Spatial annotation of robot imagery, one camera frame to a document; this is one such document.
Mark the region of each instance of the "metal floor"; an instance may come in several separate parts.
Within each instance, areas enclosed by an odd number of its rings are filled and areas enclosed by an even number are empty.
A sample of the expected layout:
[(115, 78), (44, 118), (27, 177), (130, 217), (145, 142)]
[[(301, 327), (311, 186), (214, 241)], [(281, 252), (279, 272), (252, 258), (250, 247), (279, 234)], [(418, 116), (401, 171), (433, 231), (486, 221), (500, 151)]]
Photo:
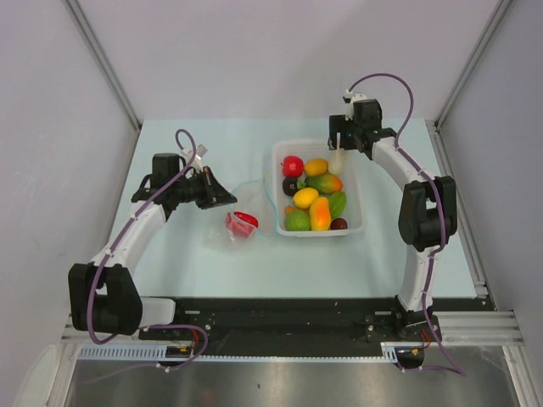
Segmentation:
[[(80, 360), (66, 406), (518, 406), (501, 347), (452, 348), (468, 374), (401, 374), (393, 365), (353, 363), (201, 362), (165, 374), (155, 368), (121, 373), (126, 362)], [(442, 364), (437, 348), (426, 364)]]

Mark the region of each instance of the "clear plastic bag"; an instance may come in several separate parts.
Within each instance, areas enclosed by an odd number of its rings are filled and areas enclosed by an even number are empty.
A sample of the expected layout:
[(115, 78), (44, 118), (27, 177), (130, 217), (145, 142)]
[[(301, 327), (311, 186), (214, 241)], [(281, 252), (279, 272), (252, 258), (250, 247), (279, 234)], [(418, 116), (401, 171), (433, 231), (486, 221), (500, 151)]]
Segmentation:
[(244, 182), (232, 190), (237, 203), (223, 210), (208, 230), (207, 243), (237, 249), (255, 237), (269, 237), (277, 230), (278, 213), (268, 186), (269, 179)]

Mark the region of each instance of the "white wall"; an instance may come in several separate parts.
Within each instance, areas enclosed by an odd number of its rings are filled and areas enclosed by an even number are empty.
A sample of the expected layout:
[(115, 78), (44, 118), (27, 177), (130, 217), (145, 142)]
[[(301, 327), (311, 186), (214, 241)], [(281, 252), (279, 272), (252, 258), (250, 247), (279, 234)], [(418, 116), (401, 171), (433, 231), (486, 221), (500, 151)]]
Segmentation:
[[(497, 0), (81, 0), (138, 118), (327, 117), (363, 75), (436, 118)], [(364, 87), (388, 117), (401, 85)]]
[(445, 122), (444, 141), (501, 309), (543, 378), (543, 3), (513, 5)]
[(57, 343), (67, 275), (108, 233), (135, 134), (62, 2), (0, 13), (0, 405)]

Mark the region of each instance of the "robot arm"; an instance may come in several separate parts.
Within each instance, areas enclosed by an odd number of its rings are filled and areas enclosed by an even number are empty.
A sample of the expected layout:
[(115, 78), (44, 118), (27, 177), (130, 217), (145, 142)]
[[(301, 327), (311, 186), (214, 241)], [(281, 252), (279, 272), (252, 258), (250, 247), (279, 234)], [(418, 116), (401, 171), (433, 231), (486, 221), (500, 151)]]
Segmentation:
[[(179, 161), (184, 160), (173, 153), (153, 156), (153, 172), (143, 178), (132, 197), (129, 214), (132, 222), (127, 223), (127, 229), (120, 234), (120, 241), (115, 244), (119, 238), (112, 238), (90, 263), (73, 265), (68, 283), (75, 329), (87, 330), (87, 306), (91, 295), (95, 295), (92, 307), (92, 326), (95, 332), (132, 335), (141, 326), (171, 323), (175, 303), (167, 298), (140, 298), (132, 275), (148, 243), (179, 204), (194, 201), (199, 208), (209, 209), (237, 202), (215, 179), (210, 167), (201, 165), (200, 157), (204, 152), (204, 147), (199, 146), (190, 178), (179, 177), (140, 211), (158, 190), (179, 174)], [(115, 252), (111, 253), (110, 248), (114, 245)], [(98, 265), (108, 256), (98, 280), (98, 288), (105, 285), (107, 293), (91, 293)]]
[(398, 227), (407, 244), (404, 281), (396, 298), (400, 312), (399, 325), (409, 326), (425, 321), (423, 292), (426, 307), (431, 314), (432, 282), (427, 283), (429, 259), (434, 267), (439, 261), (440, 225), (436, 208), (427, 209), (427, 200), (434, 201), (428, 178), (434, 180), (441, 200), (446, 243), (456, 232), (456, 184), (449, 176), (438, 177), (423, 170), (396, 142), (394, 130), (382, 127), (383, 113), (377, 100), (367, 99), (360, 93), (347, 92), (344, 101), (349, 104), (347, 114), (329, 118), (328, 146), (332, 150), (357, 149), (375, 161), (392, 177), (403, 191)]

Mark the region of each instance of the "light blue table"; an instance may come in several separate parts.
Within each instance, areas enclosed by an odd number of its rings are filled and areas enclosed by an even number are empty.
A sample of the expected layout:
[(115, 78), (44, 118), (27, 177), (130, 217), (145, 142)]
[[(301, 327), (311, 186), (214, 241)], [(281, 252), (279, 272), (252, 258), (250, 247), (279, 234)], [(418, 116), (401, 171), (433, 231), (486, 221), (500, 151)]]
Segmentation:
[[(400, 120), (385, 124), (398, 128)], [(143, 125), (114, 233), (126, 221), (130, 198), (151, 171), (155, 153), (178, 151), (174, 134), (188, 129), (208, 148), (204, 163), (219, 182), (234, 188), (270, 171), (274, 143), (319, 137), (322, 120), (148, 120)], [(401, 143), (429, 170), (439, 173), (423, 120), (412, 120)], [(349, 237), (257, 237), (227, 251), (210, 244), (211, 226), (223, 225), (222, 209), (181, 204), (142, 256), (134, 276), (141, 295), (189, 297), (392, 297), (403, 278), (406, 246), (397, 221), (401, 192), (378, 165), (360, 154), (361, 187), (367, 223)], [(435, 277), (436, 297), (473, 298), (475, 291), (458, 234), (444, 251)]]

